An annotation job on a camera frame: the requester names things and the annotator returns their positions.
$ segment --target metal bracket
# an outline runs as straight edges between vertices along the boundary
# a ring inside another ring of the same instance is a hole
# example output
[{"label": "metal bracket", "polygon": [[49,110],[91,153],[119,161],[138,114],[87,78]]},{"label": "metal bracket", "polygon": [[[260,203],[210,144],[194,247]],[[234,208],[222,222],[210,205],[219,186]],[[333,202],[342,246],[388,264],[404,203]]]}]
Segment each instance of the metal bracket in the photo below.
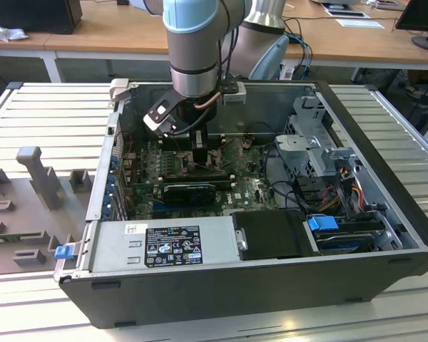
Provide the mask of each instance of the metal bracket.
[{"label": "metal bracket", "polygon": [[245,252],[248,250],[248,242],[245,238],[244,229],[235,230],[236,246],[238,246],[238,251]]},{"label": "metal bracket", "polygon": [[245,104],[246,98],[247,98],[247,91],[245,89],[243,82],[234,82],[234,85],[230,83],[230,87],[227,87],[228,90],[231,91],[224,91],[222,101],[223,104],[227,103],[235,103],[235,102],[241,102]]}]

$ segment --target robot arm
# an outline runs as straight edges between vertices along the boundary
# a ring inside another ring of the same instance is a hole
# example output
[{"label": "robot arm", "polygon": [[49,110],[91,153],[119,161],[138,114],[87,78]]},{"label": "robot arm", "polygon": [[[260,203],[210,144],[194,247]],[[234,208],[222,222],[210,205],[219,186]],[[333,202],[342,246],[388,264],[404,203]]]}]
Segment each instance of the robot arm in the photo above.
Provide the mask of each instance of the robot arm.
[{"label": "robot arm", "polygon": [[[283,35],[282,21],[285,0],[131,0],[131,3],[152,15],[162,16],[166,27],[174,90],[166,93],[144,118],[151,130],[164,135],[182,134],[175,131],[175,119],[170,115],[175,108],[178,117],[189,123],[189,130],[214,117],[215,113],[208,113],[208,109],[221,96],[220,41],[224,40],[222,60],[231,54],[231,71],[255,80],[273,77],[287,50],[288,38]],[[232,53],[231,39],[234,39]]]},{"label": "robot arm", "polygon": [[202,98],[218,82],[218,41],[249,13],[249,0],[132,0],[154,15],[163,15],[175,90]]}]

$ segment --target red wire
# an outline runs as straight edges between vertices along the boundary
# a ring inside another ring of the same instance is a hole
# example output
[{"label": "red wire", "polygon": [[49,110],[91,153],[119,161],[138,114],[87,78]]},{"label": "red wire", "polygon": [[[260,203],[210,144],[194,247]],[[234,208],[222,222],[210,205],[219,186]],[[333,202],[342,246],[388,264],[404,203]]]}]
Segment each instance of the red wire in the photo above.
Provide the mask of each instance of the red wire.
[{"label": "red wire", "polygon": [[328,187],[326,190],[325,190],[325,192],[323,193],[323,201],[322,201],[322,203],[325,203],[325,201],[327,200],[327,195],[328,195],[328,192],[331,190],[331,189],[334,189],[335,187]]}]

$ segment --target warning label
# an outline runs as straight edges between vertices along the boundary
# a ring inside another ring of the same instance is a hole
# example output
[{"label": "warning label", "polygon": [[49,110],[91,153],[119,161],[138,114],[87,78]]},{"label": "warning label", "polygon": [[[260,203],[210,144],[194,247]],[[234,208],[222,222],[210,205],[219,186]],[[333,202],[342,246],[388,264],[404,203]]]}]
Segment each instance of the warning label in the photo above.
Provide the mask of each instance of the warning label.
[{"label": "warning label", "polygon": [[200,227],[147,229],[144,261],[147,267],[202,264]]}]

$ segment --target wooden desk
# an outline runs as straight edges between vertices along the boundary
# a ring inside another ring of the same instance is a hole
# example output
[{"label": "wooden desk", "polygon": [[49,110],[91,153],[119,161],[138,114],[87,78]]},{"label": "wooden desk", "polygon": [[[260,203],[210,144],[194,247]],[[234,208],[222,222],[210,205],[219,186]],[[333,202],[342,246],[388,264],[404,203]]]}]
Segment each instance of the wooden desk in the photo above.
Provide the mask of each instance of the wooden desk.
[{"label": "wooden desk", "polygon": [[[384,64],[382,67],[386,67],[387,63],[393,63],[396,66],[414,63],[417,66],[428,67],[428,51],[412,43],[413,35],[410,32],[394,29],[397,21],[393,18],[398,19],[402,12],[373,11],[369,14],[372,18],[378,18],[376,21],[385,29],[343,27],[335,19],[331,19],[332,17],[326,14],[319,4],[305,0],[287,0],[287,2],[293,4],[295,9],[286,11],[284,16],[330,18],[299,19],[305,41],[312,47],[314,53],[314,65],[333,65],[334,63],[339,66],[359,66],[358,62],[360,62],[361,66],[366,66],[366,63]],[[366,6],[357,8],[361,11],[369,11]],[[289,25],[294,32],[298,32],[295,21],[289,21]],[[295,54],[301,56],[299,46],[291,46],[287,57],[294,58]]]},{"label": "wooden desk", "polygon": [[[287,0],[284,16],[328,17],[321,5],[309,0]],[[114,1],[97,4],[82,1],[83,18],[72,35],[30,33],[30,39],[0,42],[0,56],[39,57],[49,77],[61,82],[57,58],[123,60],[168,60],[168,44],[161,18],[149,16],[132,6],[116,6]],[[346,66],[428,70],[428,51],[415,46],[412,34],[392,30],[398,11],[374,11],[373,18],[385,29],[342,27],[335,19],[300,19],[305,41],[311,45],[314,66]],[[297,32],[296,23],[290,22]],[[302,56],[299,45],[291,45],[285,64],[292,68]]]},{"label": "wooden desk", "polygon": [[133,6],[114,1],[97,4],[82,1],[83,17],[71,35],[53,34],[46,50],[120,53],[161,53],[168,55],[162,18],[152,17]]}]

